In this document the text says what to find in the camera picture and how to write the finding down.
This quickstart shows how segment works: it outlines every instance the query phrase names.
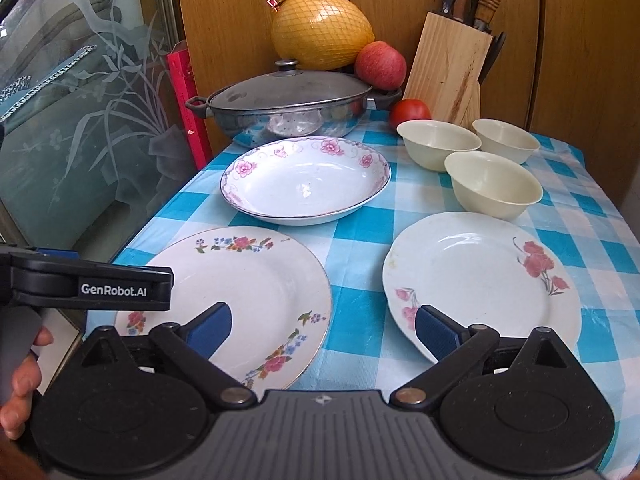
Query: pot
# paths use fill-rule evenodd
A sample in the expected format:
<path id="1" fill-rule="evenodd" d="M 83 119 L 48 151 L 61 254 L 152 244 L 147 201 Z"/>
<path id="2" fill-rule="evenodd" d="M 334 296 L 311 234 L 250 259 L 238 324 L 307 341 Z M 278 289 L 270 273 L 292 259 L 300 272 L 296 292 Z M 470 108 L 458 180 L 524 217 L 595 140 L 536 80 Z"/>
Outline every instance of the pot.
<path id="1" fill-rule="evenodd" d="M 299 70 L 297 63 L 277 61 L 276 72 L 185 105 L 202 119 L 213 117 L 227 137 L 247 148 L 291 137 L 348 134 L 367 108 L 371 86 L 345 73 Z"/>

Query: floral plate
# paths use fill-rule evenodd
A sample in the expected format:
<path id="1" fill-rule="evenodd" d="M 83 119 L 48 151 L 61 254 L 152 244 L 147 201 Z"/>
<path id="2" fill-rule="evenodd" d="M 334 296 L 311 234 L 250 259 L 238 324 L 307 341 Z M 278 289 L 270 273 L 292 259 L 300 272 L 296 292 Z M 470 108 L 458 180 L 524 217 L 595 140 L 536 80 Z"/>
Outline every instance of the floral plate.
<path id="1" fill-rule="evenodd" d="M 252 388 L 287 388 L 309 366 L 331 317 L 329 281 L 304 245 L 259 227 L 225 227 L 185 238 L 150 266 L 174 271 L 168 312 L 120 312 L 121 335 L 157 324 L 185 324 L 211 305 L 231 309 L 231 334 L 210 361 Z"/>
<path id="2" fill-rule="evenodd" d="M 334 137 L 272 142 L 238 157 L 220 179 L 225 200 L 280 225 L 315 225 L 342 218 L 389 183 L 386 159 L 366 144 Z"/>
<path id="3" fill-rule="evenodd" d="M 569 348 L 582 318 L 575 285 L 558 257 L 519 227 L 477 213 L 440 213 L 402 231 L 382 270 L 389 310 L 415 335 L 415 313 L 433 305 L 463 326 L 485 323 L 502 336 L 553 328 Z"/>

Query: blue and white checkered tablecloth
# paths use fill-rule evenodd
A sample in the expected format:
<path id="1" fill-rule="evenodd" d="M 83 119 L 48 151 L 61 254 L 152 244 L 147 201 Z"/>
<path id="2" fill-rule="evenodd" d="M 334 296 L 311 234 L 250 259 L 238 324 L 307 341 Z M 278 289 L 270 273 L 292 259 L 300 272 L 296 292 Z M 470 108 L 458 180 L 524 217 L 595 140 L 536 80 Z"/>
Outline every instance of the blue and white checkered tablecloth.
<path id="1" fill-rule="evenodd" d="M 410 160 L 402 139 L 390 133 L 385 120 L 384 112 L 371 112 L 348 135 L 380 150 L 392 167 L 389 186 L 354 214 L 317 226 L 284 227 L 236 211 L 219 188 L 222 171 L 244 151 L 233 144 L 149 221 L 116 263 L 145 265 L 172 242 L 214 226 L 253 225 L 284 232 L 322 262 L 334 297 L 322 349 L 292 387 L 378 388 L 388 395 L 425 370 L 428 362 L 388 312 L 383 260 L 392 241 L 409 225 L 462 208 L 450 177 Z M 544 197 L 515 223 L 551 248 L 579 291 L 582 333 L 575 353 L 616 415 L 616 433 L 602 469 L 608 478 L 617 479 L 640 458 L 640 245 L 584 169 L 582 154 L 564 142 L 538 139 L 540 154 L 526 167 L 542 183 Z M 113 313 L 91 313 L 88 330 L 113 319 Z"/>

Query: hand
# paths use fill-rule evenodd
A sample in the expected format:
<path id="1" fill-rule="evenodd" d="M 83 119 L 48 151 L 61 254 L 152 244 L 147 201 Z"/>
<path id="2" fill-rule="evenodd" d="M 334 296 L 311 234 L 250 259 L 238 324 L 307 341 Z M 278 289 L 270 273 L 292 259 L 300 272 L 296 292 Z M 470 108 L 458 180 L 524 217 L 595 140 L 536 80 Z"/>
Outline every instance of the hand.
<path id="1" fill-rule="evenodd" d="M 51 332 L 42 327 L 33 342 L 36 346 L 53 343 Z M 40 386 L 42 374 L 38 362 L 30 353 L 20 366 L 15 369 L 12 384 L 14 392 L 11 399 L 0 408 L 0 425 L 7 437 L 12 440 L 20 438 L 24 432 L 24 423 L 31 415 L 31 396 Z"/>

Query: pot lid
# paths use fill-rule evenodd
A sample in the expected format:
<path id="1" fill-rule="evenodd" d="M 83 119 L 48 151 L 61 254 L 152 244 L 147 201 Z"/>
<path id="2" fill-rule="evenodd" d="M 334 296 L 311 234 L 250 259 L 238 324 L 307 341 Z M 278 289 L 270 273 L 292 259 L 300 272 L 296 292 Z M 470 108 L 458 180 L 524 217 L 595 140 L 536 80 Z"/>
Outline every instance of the pot lid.
<path id="1" fill-rule="evenodd" d="M 260 75 L 214 94 L 209 106 L 219 110 L 273 110 L 330 104 L 366 94 L 371 86 L 339 72 L 299 70 L 295 59 L 276 61 L 278 70 Z"/>

